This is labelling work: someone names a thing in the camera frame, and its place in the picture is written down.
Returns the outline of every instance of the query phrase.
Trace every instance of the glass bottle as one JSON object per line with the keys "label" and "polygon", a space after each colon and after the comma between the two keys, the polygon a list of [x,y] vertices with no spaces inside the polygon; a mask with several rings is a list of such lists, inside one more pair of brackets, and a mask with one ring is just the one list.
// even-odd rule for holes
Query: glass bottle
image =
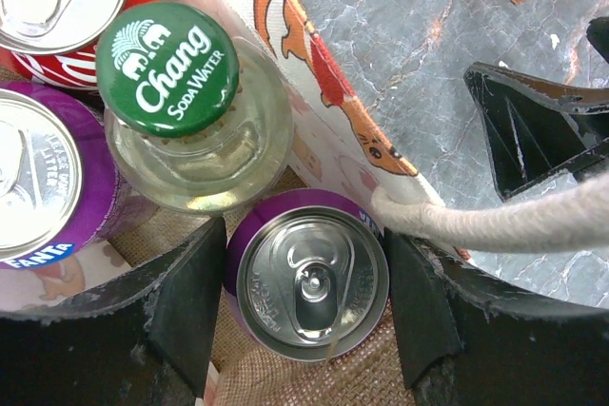
{"label": "glass bottle", "polygon": [[99,42],[96,69],[112,155],[152,201],[222,213],[284,171],[293,126],[277,69],[203,12],[169,1],[123,12]]}

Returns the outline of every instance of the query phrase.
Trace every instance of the can rim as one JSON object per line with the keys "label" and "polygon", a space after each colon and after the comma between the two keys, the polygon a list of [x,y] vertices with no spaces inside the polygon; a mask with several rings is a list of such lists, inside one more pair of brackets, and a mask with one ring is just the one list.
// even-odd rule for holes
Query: can rim
{"label": "can rim", "polygon": [[[330,219],[338,219],[338,222],[346,223],[350,225],[351,228],[363,234],[363,237],[368,242],[368,245],[372,247],[373,255],[371,257],[376,261],[379,271],[376,293],[373,296],[372,303],[370,304],[370,308],[366,316],[343,338],[338,338],[338,340],[332,339],[330,342],[319,346],[296,346],[287,344],[273,338],[262,327],[262,325],[260,325],[254,313],[250,311],[250,306],[246,306],[246,303],[249,303],[248,294],[245,290],[246,274],[249,266],[255,258],[255,254],[257,252],[256,248],[262,243],[262,241],[265,240],[265,233],[277,226],[281,226],[285,222],[293,221],[295,215],[298,215],[299,218],[304,215],[328,216],[328,214],[323,213],[330,213]],[[266,222],[249,241],[241,258],[237,272],[236,296],[244,325],[249,333],[265,348],[279,356],[291,358],[297,361],[323,361],[341,356],[352,349],[355,349],[366,338],[368,338],[368,336],[377,326],[381,320],[381,317],[383,316],[383,311],[389,298],[389,265],[381,244],[370,228],[355,218],[352,214],[349,214],[342,209],[330,206],[321,206],[316,204],[299,206],[298,208],[281,213],[270,221]],[[355,330],[357,329],[363,329],[363,331],[356,332]]]}
{"label": "can rim", "polygon": [[6,102],[35,112],[36,114],[45,118],[46,121],[49,121],[57,129],[57,131],[62,135],[62,140],[65,142],[66,152],[74,164],[75,180],[74,191],[71,193],[70,202],[62,211],[62,215],[57,219],[56,224],[53,225],[52,228],[46,233],[33,240],[30,240],[29,242],[21,243],[8,248],[0,247],[0,261],[18,259],[24,255],[27,255],[29,252],[35,251],[45,243],[52,240],[64,228],[66,223],[68,223],[69,219],[74,214],[74,210],[80,201],[80,196],[83,189],[82,160],[78,152],[78,145],[76,144],[74,137],[72,137],[71,133],[69,132],[68,127],[50,109],[37,100],[14,90],[0,88],[0,103]]}
{"label": "can rim", "polygon": [[31,44],[28,44],[27,41],[19,40],[14,35],[10,35],[9,33],[6,33],[0,29],[0,46],[12,52],[19,52],[31,56],[50,56],[54,54],[66,54],[77,49],[84,48],[87,45],[93,43],[97,38],[99,38],[99,36],[104,32],[104,30],[108,28],[110,23],[114,21],[114,19],[116,19],[126,2],[127,0],[117,0],[116,7],[114,8],[112,14],[108,17],[106,22],[101,25],[97,29],[97,31],[94,32],[94,34],[84,40],[81,40],[80,42],[73,43],[70,45],[64,45],[62,47],[35,48]]}

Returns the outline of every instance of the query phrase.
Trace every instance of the bottle cap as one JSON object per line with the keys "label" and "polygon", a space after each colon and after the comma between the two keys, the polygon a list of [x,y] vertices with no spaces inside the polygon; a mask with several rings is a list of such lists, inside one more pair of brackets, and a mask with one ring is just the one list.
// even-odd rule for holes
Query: bottle cap
{"label": "bottle cap", "polygon": [[217,121],[239,85],[239,60],[209,16],[170,1],[120,14],[102,35],[97,85],[108,108],[150,135],[179,138]]}

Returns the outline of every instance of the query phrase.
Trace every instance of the can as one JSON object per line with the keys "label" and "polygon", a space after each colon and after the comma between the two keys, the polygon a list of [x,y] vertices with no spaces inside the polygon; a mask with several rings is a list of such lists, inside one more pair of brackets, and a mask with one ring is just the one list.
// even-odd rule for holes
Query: can
{"label": "can", "polygon": [[132,195],[99,117],[72,97],[0,82],[0,269],[60,261],[149,218]]}
{"label": "can", "polygon": [[0,65],[37,83],[97,89],[97,38],[124,9],[152,0],[0,0]]}
{"label": "can", "polygon": [[258,204],[227,247],[225,290],[237,321],[299,361],[340,356],[379,322],[389,269],[378,225],[340,194],[297,189]]}

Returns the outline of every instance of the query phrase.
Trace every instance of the bag handle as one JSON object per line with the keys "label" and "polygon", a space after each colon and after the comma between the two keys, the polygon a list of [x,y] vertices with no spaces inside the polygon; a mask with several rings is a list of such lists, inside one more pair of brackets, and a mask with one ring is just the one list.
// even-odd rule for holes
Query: bag handle
{"label": "bag handle", "polygon": [[380,186],[372,205],[395,232],[463,249],[549,254],[609,245],[609,173],[574,189],[493,209],[396,203]]}

